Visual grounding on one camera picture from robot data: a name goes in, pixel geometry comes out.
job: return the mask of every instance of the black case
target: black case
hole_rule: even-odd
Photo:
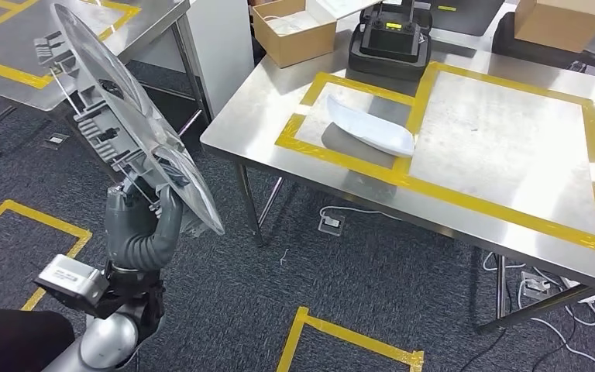
[[[361,46],[363,35],[359,29],[360,27],[361,25],[357,25],[350,40],[349,68],[355,71],[387,76],[389,78],[409,81],[421,80],[421,76],[423,76],[423,72],[428,66],[430,54],[432,53],[432,41],[428,34],[423,33],[425,41],[419,44],[418,61],[409,63],[361,53],[359,47]]]
[[[432,27],[482,36],[503,3],[504,0],[432,0]]]

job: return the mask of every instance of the white cable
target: white cable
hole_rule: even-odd
[[[517,302],[518,302],[518,304],[519,304],[519,309],[522,309],[522,308],[523,308],[523,306],[521,305],[521,292],[523,291],[523,287],[524,287],[524,285],[525,285],[525,284],[526,284],[526,282],[528,282],[528,281],[535,282],[535,281],[534,281],[534,280],[532,280],[532,279],[526,279],[526,280],[524,280],[524,281],[521,281],[521,283],[519,284],[519,292],[517,293]],[[589,360],[591,360],[591,361],[593,361],[593,362],[595,363],[595,358],[594,358],[593,356],[591,356],[591,355],[589,355],[589,354],[581,353],[581,352],[580,352],[580,351],[578,351],[578,350],[572,349],[572,348],[571,348],[571,346],[569,346],[569,344],[566,342],[566,339],[564,338],[564,336],[562,335],[562,333],[560,333],[560,331],[558,331],[558,329],[556,329],[556,328],[555,328],[554,326],[552,326],[550,323],[548,323],[548,322],[546,322],[546,321],[544,321],[544,320],[541,320],[540,318],[531,318],[531,320],[534,320],[534,321],[536,321],[536,322],[540,322],[541,324],[543,324],[543,325],[545,325],[545,326],[549,327],[550,329],[552,329],[552,330],[553,330],[553,332],[555,332],[555,334],[557,334],[557,335],[558,335],[558,337],[559,337],[559,338],[562,340],[562,343],[564,343],[564,344],[565,344],[565,347],[567,348],[567,350],[568,350],[568,351],[570,351],[571,353],[574,353],[574,354],[576,354],[576,355],[580,355],[580,356],[582,356],[582,357],[586,357],[587,359],[589,359]]]
[[[547,281],[550,281],[551,283],[555,284],[558,286],[558,288],[561,288],[562,285],[560,285],[560,283],[558,283],[557,281],[554,281],[553,279],[551,279],[550,277],[547,277],[544,273],[542,273],[537,267],[532,267],[533,269],[535,269],[535,271],[537,271],[537,274],[539,274],[540,277],[543,277],[544,279],[546,279]]]
[[[485,271],[496,271],[498,270],[497,267],[487,267],[487,261],[489,260],[490,257],[492,257],[494,254],[494,252],[489,252],[489,254],[487,254],[487,257],[484,258],[483,261],[483,269]],[[521,265],[507,265],[505,268],[506,269],[518,269],[519,267],[525,267],[525,263],[522,263]]]
[[[362,209],[357,209],[357,208],[350,208],[350,207],[339,207],[336,205],[328,205],[326,207],[322,207],[320,208],[320,216],[322,218],[325,217],[325,211],[328,209],[340,209],[343,211],[355,211],[355,212],[360,212],[360,213],[367,213],[367,214],[375,214],[375,213],[379,213],[381,215],[385,215],[386,217],[390,218],[390,219],[396,219],[398,221],[402,221],[401,219],[397,218],[397,217],[393,217],[392,215],[388,215],[386,213],[380,212],[380,211],[364,211]]]
[[[547,281],[550,281],[551,283],[555,284],[558,286],[558,288],[562,288],[562,285],[560,285],[560,283],[558,283],[557,281],[554,281],[553,279],[551,279],[549,276],[547,276],[546,274],[542,273],[541,270],[539,270],[537,267],[533,267],[533,269],[535,269],[535,271],[537,271],[537,274],[539,274],[539,276],[543,277],[544,279],[546,279]],[[587,303],[588,306],[590,306],[590,309],[592,310],[592,312],[594,313],[595,316],[595,308],[591,303]],[[589,327],[594,327],[595,326],[595,320],[594,322],[588,323],[588,322],[584,322],[582,319],[578,319],[572,312],[571,309],[569,308],[569,306],[565,306],[565,310],[566,312],[569,313],[569,315],[571,315],[578,323],[585,325],[585,326],[589,326]]]

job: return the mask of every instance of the brown cardboard box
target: brown cardboard box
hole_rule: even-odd
[[[582,52],[595,36],[595,0],[521,0],[514,37]]]
[[[264,18],[284,17],[306,9],[305,0],[278,0],[253,8],[254,35],[279,67],[291,66],[334,50],[336,19],[288,35],[277,35]]]

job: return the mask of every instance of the power outlet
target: power outlet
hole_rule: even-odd
[[[521,280],[528,281],[523,291],[525,297],[541,301],[553,296],[552,285],[544,277],[522,271]]]
[[[340,215],[339,213],[332,212],[330,210],[325,210],[323,212],[323,216],[320,218],[318,230],[333,236],[341,236],[343,233],[343,223],[345,221],[346,217],[344,215]]]

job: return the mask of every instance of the black device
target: black device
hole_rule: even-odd
[[[364,9],[350,42],[349,67],[355,71],[417,81],[430,61],[432,15],[414,0]]]
[[[504,0],[431,0],[437,29],[482,36]]]

